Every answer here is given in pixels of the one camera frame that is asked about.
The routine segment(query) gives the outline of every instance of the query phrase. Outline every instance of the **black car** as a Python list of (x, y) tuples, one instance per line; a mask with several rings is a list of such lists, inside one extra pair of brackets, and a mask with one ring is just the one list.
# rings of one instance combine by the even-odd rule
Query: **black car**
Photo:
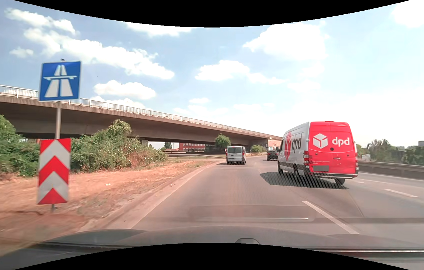
[(267, 160), (277, 160), (279, 158), (279, 153), (275, 150), (267, 151)]

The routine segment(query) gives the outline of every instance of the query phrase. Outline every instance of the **highway overpass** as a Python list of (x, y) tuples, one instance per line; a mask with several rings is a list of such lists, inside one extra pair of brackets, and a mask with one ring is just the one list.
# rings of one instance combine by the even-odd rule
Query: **highway overpass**
[[(53, 138), (57, 102), (39, 102), (38, 91), (0, 85), (0, 114), (26, 138)], [(222, 133), (233, 145), (266, 146), (281, 137), (178, 115), (128, 107), (91, 99), (62, 102), (61, 138), (91, 135), (113, 120), (129, 123), (142, 140), (213, 144)]]

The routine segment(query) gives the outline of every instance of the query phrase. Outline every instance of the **highway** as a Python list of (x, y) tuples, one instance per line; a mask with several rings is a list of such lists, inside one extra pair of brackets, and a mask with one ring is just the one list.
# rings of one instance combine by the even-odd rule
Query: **highway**
[(203, 170), (110, 228), (161, 230), (248, 225), (332, 234), (363, 234), (424, 245), (424, 181), (359, 173), (343, 186), (333, 180), (279, 175), (277, 162), (250, 156)]

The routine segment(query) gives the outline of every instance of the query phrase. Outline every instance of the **guardrail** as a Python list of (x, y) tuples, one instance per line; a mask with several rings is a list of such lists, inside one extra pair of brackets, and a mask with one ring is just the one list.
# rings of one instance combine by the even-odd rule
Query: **guardrail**
[[(267, 153), (245, 153), (246, 156), (259, 156), (259, 155), (265, 155)], [(195, 157), (195, 156), (200, 156), (200, 157), (209, 157), (209, 158), (213, 158), (213, 159), (224, 159), (224, 156), (217, 156), (217, 155), (203, 155), (203, 154), (187, 154), (187, 153), (167, 153), (167, 156), (170, 158), (177, 158), (177, 157)]]
[(359, 172), (424, 180), (424, 166), (359, 161)]
[[(1, 85), (0, 84), (0, 95), (3, 96), (9, 96), (9, 97), (16, 97), (18, 99), (38, 99), (38, 91), (33, 89), (26, 89), (26, 88), (20, 88), (20, 87), (14, 87), (14, 86), (8, 86), (8, 85)], [(227, 126), (227, 125), (221, 125), (213, 122), (208, 122), (204, 120), (197, 120), (193, 118), (188, 117), (182, 117), (174, 114), (154, 111), (154, 110), (148, 110), (148, 109), (142, 109), (137, 107), (129, 107), (125, 105), (119, 105), (114, 103), (109, 103), (105, 101), (98, 101), (88, 98), (79, 98), (79, 99), (71, 99), (67, 101), (63, 101), (64, 103), (73, 104), (73, 105), (79, 105), (79, 106), (87, 106), (87, 107), (94, 107), (94, 108), (100, 108), (105, 110), (116, 110), (124, 113), (130, 113), (130, 114), (141, 114), (141, 115), (147, 115), (152, 117), (159, 117), (159, 118), (165, 118), (170, 120), (176, 120), (181, 122), (189, 122), (197, 125), (203, 125), (203, 126), (211, 126), (211, 127), (217, 127), (217, 128), (223, 128), (227, 130), (232, 131), (239, 131), (244, 133), (249, 133), (253, 135), (263, 136), (263, 137), (273, 137), (272, 135), (255, 132), (251, 130), (246, 130), (242, 128)]]

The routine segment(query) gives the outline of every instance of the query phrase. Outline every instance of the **chevron sign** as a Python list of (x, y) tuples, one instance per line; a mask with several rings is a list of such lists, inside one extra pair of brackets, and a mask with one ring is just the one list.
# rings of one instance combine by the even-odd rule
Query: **chevron sign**
[(40, 142), (37, 204), (68, 202), (71, 139)]

